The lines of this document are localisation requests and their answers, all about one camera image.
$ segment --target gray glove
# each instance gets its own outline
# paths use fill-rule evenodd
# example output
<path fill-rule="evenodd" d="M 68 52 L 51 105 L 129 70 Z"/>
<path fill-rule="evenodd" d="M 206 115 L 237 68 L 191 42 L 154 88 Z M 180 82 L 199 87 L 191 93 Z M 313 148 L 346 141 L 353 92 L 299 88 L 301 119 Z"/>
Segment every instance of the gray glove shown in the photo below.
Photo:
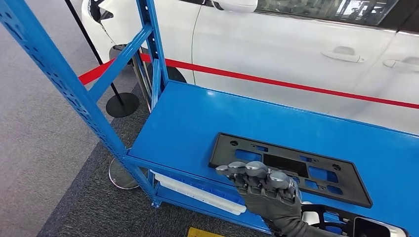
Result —
<path fill-rule="evenodd" d="M 247 209 L 273 223 L 272 232 L 287 237 L 338 237 L 301 220 L 301 201 L 297 183 L 281 171 L 271 171 L 259 161 L 235 161 L 216 168 L 234 183 Z"/>

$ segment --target car window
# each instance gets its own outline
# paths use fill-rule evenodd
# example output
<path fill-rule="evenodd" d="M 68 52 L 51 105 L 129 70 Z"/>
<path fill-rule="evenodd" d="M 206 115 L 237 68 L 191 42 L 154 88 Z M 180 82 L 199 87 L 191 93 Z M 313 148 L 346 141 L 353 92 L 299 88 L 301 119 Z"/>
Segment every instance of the car window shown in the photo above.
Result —
<path fill-rule="evenodd" d="M 378 25 L 398 0 L 259 0 L 256 11 Z"/>

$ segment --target car body panel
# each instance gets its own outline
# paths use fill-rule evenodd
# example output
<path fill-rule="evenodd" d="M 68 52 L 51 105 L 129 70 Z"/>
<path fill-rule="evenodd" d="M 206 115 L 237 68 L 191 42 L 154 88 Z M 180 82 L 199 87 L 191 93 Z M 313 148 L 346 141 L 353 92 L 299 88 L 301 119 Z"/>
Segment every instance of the car body panel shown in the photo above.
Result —
<path fill-rule="evenodd" d="M 394 31 L 203 6 L 193 40 L 195 64 L 307 86 L 354 92 Z M 339 56 L 361 60 L 344 61 Z M 195 72 L 197 85 L 333 113 L 347 100 L 315 92 Z"/>
<path fill-rule="evenodd" d="M 419 104 L 419 35 L 398 32 L 386 52 L 357 87 L 364 95 Z M 356 101 L 337 116 L 419 134 L 419 110 Z"/>

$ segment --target blue shelf surface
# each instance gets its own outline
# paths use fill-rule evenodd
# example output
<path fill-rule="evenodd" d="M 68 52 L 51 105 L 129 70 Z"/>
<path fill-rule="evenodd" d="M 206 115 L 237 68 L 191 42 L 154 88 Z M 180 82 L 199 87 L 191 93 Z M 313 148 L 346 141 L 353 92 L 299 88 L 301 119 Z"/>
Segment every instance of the blue shelf surface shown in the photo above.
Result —
<path fill-rule="evenodd" d="M 414 218 L 419 210 L 416 135 L 171 81 L 127 159 L 162 174 L 233 190 L 226 177 L 208 167 L 219 132 L 355 163 L 374 203 L 371 209 L 308 193 L 302 194 L 303 201 L 364 215 L 419 236 Z"/>
<path fill-rule="evenodd" d="M 163 186 L 159 186 L 157 189 L 157 196 L 161 198 L 163 202 L 181 206 L 208 216 L 217 217 L 234 224 L 265 232 L 267 234 L 270 233 L 262 218 L 248 211 L 237 216 Z"/>

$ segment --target car door seam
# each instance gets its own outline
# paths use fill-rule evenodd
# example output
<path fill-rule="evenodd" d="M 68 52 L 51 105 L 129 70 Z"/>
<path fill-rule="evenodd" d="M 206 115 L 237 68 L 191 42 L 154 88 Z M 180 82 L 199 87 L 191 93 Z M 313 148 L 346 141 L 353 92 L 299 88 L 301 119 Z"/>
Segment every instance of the car door seam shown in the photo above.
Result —
<path fill-rule="evenodd" d="M 192 30 L 191 64 L 194 64 L 194 36 L 195 36 L 195 27 L 196 27 L 196 24 L 198 22 L 198 17 L 199 17 L 199 13 L 201 12 L 201 8 L 202 8 L 202 5 L 199 7 L 197 18 L 195 19 L 194 29 Z M 194 78 L 194 85 L 196 85 L 195 71 L 194 70 L 191 70 L 191 71 L 192 71 L 192 76 Z"/>

